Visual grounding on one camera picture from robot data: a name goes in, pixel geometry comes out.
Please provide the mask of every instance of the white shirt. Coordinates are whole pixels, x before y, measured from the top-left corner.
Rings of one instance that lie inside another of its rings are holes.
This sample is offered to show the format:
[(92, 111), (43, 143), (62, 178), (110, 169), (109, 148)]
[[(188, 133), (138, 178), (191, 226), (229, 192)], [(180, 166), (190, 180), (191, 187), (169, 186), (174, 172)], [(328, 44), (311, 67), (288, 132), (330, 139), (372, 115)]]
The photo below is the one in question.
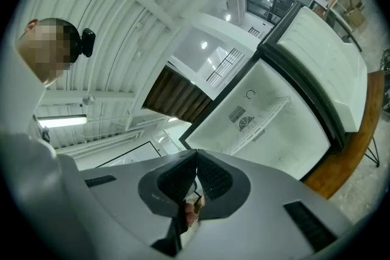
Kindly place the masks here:
[(46, 88), (9, 40), (4, 38), (0, 51), (0, 125), (25, 133)]

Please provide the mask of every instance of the white ceiling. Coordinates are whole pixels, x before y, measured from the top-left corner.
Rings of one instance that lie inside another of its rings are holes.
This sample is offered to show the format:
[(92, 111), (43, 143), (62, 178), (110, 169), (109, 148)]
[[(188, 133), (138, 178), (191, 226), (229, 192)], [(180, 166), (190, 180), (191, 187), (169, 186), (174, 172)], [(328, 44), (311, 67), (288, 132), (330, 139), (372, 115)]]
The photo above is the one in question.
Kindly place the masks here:
[[(59, 148), (94, 141), (124, 133), (126, 125), (131, 128), (143, 120), (160, 118), (141, 110), (142, 104), (184, 39), (180, 34), (191, 15), (216, 1), (22, 0), (11, 28), (15, 41), (33, 18), (63, 18), (80, 33), (86, 27), (96, 33), (92, 57), (80, 57), (48, 88), (36, 110), (37, 116), (87, 114), (94, 122), (53, 128), (52, 145)], [(95, 93), (96, 102), (80, 107), (87, 93)]]

